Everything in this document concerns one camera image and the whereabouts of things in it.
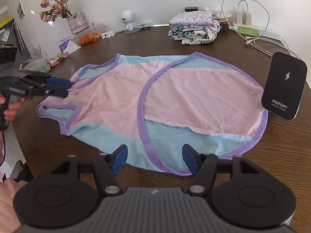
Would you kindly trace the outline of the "person's left hand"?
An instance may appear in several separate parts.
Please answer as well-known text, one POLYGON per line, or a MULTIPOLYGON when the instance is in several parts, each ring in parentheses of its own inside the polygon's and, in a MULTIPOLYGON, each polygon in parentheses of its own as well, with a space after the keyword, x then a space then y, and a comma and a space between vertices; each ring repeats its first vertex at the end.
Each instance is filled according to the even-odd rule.
POLYGON ((23 106, 25 100, 25 98, 20 97, 17 101, 11 102, 7 110, 4 111, 4 119, 8 121, 14 120, 18 111, 23 106))

